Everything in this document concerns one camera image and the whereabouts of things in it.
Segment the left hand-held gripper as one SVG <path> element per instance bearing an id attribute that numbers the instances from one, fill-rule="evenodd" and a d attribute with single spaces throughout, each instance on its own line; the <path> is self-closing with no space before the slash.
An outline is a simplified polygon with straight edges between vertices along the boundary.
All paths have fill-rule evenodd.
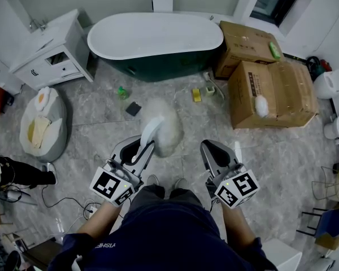
<path id="1" fill-rule="evenodd" d="M 119 142 L 106 164 L 97 168 L 90 184 L 91 191 L 116 207 L 135 194 L 144 184 L 140 175 L 146 169 L 155 147 L 154 141 L 145 147 L 141 147 L 140 142 L 141 135 Z"/>

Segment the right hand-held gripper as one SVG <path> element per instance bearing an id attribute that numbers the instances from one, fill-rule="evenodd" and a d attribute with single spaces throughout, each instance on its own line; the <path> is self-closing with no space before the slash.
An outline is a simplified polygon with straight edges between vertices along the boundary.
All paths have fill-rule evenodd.
<path id="1" fill-rule="evenodd" d="M 211 173 L 206 187 L 212 199 L 236 208 L 260 190 L 253 171 L 238 163 L 235 152 L 228 146 L 206 139 L 201 142 L 200 152 L 206 170 Z"/>

